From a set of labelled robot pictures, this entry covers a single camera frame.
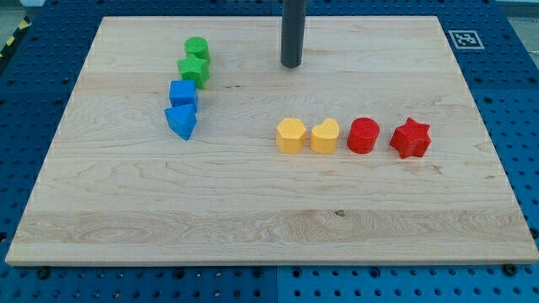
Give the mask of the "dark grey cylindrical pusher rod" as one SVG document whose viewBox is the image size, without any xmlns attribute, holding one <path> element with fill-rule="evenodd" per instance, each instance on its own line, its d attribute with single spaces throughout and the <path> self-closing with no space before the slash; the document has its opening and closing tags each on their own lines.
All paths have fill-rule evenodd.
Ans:
<svg viewBox="0 0 539 303">
<path fill-rule="evenodd" d="M 287 68 L 299 67 L 305 33 L 307 0 L 282 2 L 280 62 Z"/>
</svg>

